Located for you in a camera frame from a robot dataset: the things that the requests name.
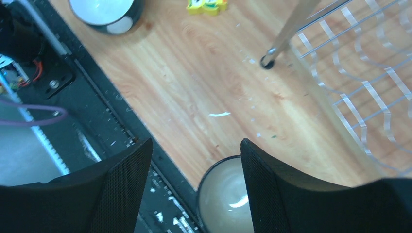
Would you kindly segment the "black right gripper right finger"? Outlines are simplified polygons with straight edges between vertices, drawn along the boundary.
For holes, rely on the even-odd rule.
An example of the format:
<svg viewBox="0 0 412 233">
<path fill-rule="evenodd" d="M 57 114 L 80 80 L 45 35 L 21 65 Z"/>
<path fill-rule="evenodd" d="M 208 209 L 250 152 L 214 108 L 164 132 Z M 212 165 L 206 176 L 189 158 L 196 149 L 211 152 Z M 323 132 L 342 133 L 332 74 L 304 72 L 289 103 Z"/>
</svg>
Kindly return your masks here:
<svg viewBox="0 0 412 233">
<path fill-rule="evenodd" d="M 412 181 L 383 178 L 357 187 L 329 183 L 240 144 L 254 231 L 257 233 L 409 233 Z"/>
</svg>

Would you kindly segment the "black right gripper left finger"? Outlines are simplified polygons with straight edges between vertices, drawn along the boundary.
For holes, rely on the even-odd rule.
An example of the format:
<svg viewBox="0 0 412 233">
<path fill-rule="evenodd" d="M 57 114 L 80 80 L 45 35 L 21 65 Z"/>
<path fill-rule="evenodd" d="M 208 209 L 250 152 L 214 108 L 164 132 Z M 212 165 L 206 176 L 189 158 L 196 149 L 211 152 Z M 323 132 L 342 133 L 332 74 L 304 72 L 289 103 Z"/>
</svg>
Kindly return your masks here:
<svg viewBox="0 0 412 233">
<path fill-rule="evenodd" d="M 132 233 L 153 153 L 151 139 L 47 183 L 0 188 L 3 233 Z"/>
</svg>

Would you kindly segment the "dark blue glazed bowl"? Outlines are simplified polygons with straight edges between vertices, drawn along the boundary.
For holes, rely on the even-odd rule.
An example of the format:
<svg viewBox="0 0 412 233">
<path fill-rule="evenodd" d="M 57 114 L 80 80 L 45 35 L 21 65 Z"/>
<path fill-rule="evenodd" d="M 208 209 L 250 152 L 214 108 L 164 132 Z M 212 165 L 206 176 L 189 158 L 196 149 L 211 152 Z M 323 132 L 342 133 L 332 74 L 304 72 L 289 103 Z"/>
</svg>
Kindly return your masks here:
<svg viewBox="0 0 412 233">
<path fill-rule="evenodd" d="M 205 233 L 253 233 L 241 157 L 211 166 L 197 190 L 197 215 Z"/>
</svg>

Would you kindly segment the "steel two-tier dish rack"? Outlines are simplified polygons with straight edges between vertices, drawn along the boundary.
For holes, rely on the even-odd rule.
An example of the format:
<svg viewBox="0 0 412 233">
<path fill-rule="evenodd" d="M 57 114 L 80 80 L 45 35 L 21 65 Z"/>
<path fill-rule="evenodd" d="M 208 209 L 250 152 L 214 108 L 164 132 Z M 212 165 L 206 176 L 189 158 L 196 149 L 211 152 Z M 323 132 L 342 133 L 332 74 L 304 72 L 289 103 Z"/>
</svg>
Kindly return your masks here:
<svg viewBox="0 0 412 233">
<path fill-rule="evenodd" d="M 411 1 L 300 0 L 260 63 L 287 52 L 366 160 L 411 177 Z"/>
</svg>

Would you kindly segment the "teal white striped bowl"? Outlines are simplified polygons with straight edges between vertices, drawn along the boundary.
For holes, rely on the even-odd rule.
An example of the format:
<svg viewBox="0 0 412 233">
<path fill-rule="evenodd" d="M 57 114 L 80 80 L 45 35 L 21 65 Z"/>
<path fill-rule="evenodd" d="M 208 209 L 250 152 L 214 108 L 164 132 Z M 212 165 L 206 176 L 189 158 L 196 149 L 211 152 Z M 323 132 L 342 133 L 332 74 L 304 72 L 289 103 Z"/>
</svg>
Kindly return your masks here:
<svg viewBox="0 0 412 233">
<path fill-rule="evenodd" d="M 74 15 L 89 27 L 105 34 L 130 31 L 139 21 L 144 0 L 69 0 Z"/>
</svg>

